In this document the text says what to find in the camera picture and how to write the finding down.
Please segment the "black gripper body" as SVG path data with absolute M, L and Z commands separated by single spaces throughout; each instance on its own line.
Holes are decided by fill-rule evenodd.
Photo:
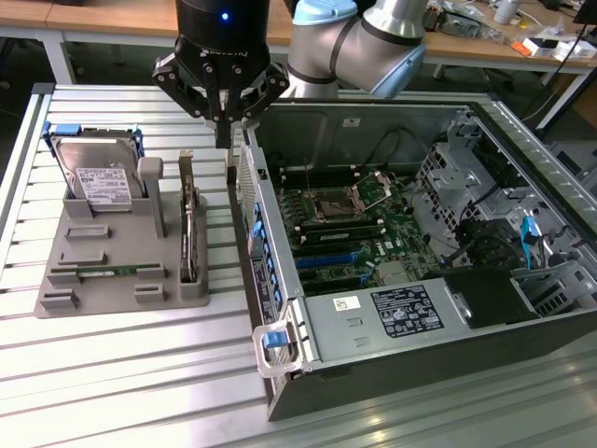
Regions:
M 208 117 L 239 120 L 241 97 L 270 65 L 268 1 L 177 1 L 174 54 L 206 90 Z

